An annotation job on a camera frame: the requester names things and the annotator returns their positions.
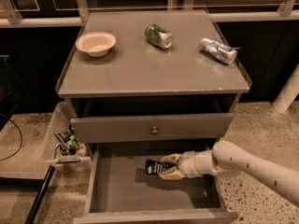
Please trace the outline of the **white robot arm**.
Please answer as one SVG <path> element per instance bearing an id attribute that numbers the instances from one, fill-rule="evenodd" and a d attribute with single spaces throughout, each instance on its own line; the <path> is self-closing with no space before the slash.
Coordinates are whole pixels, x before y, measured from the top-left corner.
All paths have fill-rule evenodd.
<path id="1" fill-rule="evenodd" d="M 248 153 L 229 141 L 218 141 L 205 151 L 186 151 L 164 156 L 161 163 L 173 164 L 159 173 L 163 180 L 199 178 L 203 175 L 234 176 L 244 172 L 275 193 L 299 206 L 299 173 Z"/>

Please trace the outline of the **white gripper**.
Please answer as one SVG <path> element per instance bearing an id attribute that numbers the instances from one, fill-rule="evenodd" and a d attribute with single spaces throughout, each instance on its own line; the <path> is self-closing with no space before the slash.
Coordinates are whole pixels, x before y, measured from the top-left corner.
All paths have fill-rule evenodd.
<path id="1" fill-rule="evenodd" d="M 182 178 L 198 178 L 201 175 L 198 173 L 195 166 L 195 151 L 187 151 L 181 155 L 178 153 L 164 156 L 160 162 L 170 163 L 177 167 L 172 167 L 167 171 L 159 173 L 159 177 L 163 180 L 180 180 Z"/>

